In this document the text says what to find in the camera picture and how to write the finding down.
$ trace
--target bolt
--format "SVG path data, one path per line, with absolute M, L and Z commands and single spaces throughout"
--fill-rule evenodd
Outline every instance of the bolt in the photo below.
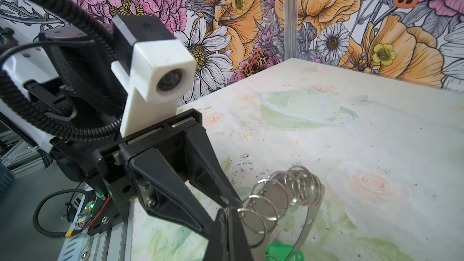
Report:
M 155 204 L 156 204 L 156 200 L 154 200 L 154 198 L 152 198 L 152 197 L 147 198 L 147 207 L 151 208 Z

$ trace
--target leaf illustration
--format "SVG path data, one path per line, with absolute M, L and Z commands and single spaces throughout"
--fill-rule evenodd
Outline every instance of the leaf illustration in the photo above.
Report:
M 464 80 L 464 60 L 457 60 L 443 69 L 443 73 L 460 80 Z
M 4 2 L 3 4 L 8 6 L 11 10 L 16 11 L 19 16 L 36 18 L 36 16 L 33 13 L 27 11 L 27 9 L 25 9 L 24 7 L 18 6 L 15 2 Z
M 32 8 L 32 16 L 35 18 L 44 18 L 44 16 L 38 13 L 34 8 Z
M 450 20 L 450 17 L 440 16 L 437 15 L 435 11 L 432 11 L 427 15 L 426 19 L 424 20 L 422 28 L 426 32 L 438 38 L 444 33 Z
M 453 16 L 453 18 L 449 21 L 449 26 L 448 26 L 448 32 L 453 32 L 455 29 L 455 26 L 460 24 L 461 21 L 459 20 L 460 14 L 456 14 Z
M 429 14 L 432 11 L 427 5 L 426 2 L 418 3 L 411 11 L 406 14 L 404 18 L 401 19 L 401 22 L 404 25 L 408 26 L 409 24 L 415 23 L 420 20 L 424 15 Z
M 264 32 L 264 27 L 262 25 L 260 25 L 259 22 L 254 17 L 253 17 L 253 19 L 254 19 L 255 24 L 258 27 L 259 31 Z

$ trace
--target black wire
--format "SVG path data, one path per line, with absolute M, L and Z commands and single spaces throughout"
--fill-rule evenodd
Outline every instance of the black wire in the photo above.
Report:
M 92 41 L 73 42 L 73 41 L 38 41 L 33 43 L 22 44 L 20 46 L 13 47 L 7 50 L 5 53 L 0 55 L 0 67 L 8 60 L 8 58 L 20 51 L 25 49 L 44 47 L 44 46 L 63 46 L 63 47 L 79 47 L 88 46 L 92 44 Z
M 80 183 L 78 184 L 78 186 L 76 187 L 76 189 L 78 189 L 78 188 L 81 186 L 81 184 L 83 184 L 83 183 L 84 183 L 84 181 L 80 182 Z M 70 221 L 70 219 L 69 219 L 69 208 L 73 206 L 73 197 L 74 197 L 75 194 L 76 194 L 76 192 L 73 192 L 73 193 L 72 193 L 71 198 L 69 199 L 69 202 L 68 202 L 68 204 L 67 204 L 67 206 L 66 206 L 66 215 L 65 215 L 65 216 L 66 216 L 66 219 L 68 220 L 69 223 L 72 222 L 72 221 Z
M 0 67 L 11 55 L 14 55 L 17 52 L 28 48 L 47 45 L 81 46 L 88 45 L 90 42 L 91 41 L 40 41 L 35 43 L 28 43 L 9 49 L 0 55 Z M 38 107 L 32 105 L 32 103 L 29 102 L 29 100 L 21 93 L 18 87 L 16 87 L 8 73 L 3 69 L 0 69 L 0 99 L 3 100 L 3 102 L 8 107 L 10 107 L 10 109 L 12 109 L 16 114 L 25 119 L 31 125 L 58 138 L 68 140 L 93 141 L 118 134 L 119 127 L 121 126 L 123 118 L 121 115 L 113 123 L 110 123 L 106 126 L 90 129 L 74 128 L 69 125 L 65 125 L 59 121 L 56 121 L 55 119 L 48 117 Z
M 91 197 L 91 193 L 88 192 L 88 191 L 85 191 L 83 189 L 65 189 L 65 190 L 60 190 L 60 191 L 57 191 L 57 192 L 54 192 L 53 194 L 51 195 L 48 195 L 46 196 L 37 206 L 37 208 L 35 209 L 35 212 L 34 212 L 34 215 L 32 217 L 32 223 L 34 224 L 34 227 L 35 229 L 42 235 L 45 235 L 45 236 L 49 236 L 49 237 L 65 237 L 67 232 L 50 232 L 48 230 L 45 230 L 44 228 L 42 228 L 42 226 L 38 223 L 38 213 L 40 212 L 40 209 L 43 207 L 43 205 L 45 204 L 46 201 L 48 201 L 49 199 L 51 199 L 52 197 L 54 196 L 58 196 L 58 195 L 62 195 L 62 194 L 67 194 L 67 193 L 70 193 L 70 192 L 79 192 L 83 195 L 85 195 L 85 197 L 87 199 L 90 199 Z M 73 232 L 73 235 L 75 234 L 78 234 L 82 232 L 82 230 L 75 230 L 75 232 Z

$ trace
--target painted tabletop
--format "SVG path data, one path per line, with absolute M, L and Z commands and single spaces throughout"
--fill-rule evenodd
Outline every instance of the painted tabletop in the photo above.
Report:
M 325 185 L 305 260 L 462 260 L 464 95 L 290 59 L 199 100 L 217 158 L 243 198 L 304 165 Z M 218 206 L 189 186 L 214 219 Z M 293 243 L 305 208 L 278 238 Z M 136 201 L 132 261 L 202 260 L 207 240 Z

